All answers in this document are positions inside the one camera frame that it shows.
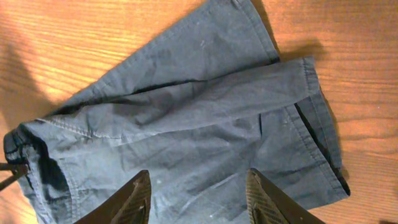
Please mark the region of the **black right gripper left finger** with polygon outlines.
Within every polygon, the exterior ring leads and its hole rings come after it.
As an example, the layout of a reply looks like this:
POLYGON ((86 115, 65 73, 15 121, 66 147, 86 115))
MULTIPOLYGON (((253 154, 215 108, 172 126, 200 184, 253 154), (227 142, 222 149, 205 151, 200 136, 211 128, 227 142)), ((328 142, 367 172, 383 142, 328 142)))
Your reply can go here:
POLYGON ((148 224, 150 201, 149 171, 142 170, 76 224, 148 224))

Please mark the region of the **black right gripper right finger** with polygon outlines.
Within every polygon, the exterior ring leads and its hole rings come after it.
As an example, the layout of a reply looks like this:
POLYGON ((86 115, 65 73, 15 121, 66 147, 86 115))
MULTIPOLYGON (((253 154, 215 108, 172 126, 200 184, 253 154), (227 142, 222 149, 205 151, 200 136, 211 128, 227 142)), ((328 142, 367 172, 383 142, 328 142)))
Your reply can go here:
POLYGON ((247 172, 246 202, 251 224, 325 224, 254 168, 247 172))

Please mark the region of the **dark blue denim shorts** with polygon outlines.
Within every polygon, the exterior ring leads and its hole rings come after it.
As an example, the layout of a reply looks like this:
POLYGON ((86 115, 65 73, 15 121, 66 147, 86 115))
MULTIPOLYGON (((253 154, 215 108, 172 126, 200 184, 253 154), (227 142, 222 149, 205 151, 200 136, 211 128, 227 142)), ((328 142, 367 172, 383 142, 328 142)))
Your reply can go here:
POLYGON ((207 1, 4 137, 40 223, 72 223, 141 170, 151 223, 247 223, 255 168, 306 209, 350 195, 312 57, 281 61, 251 1, 207 1))

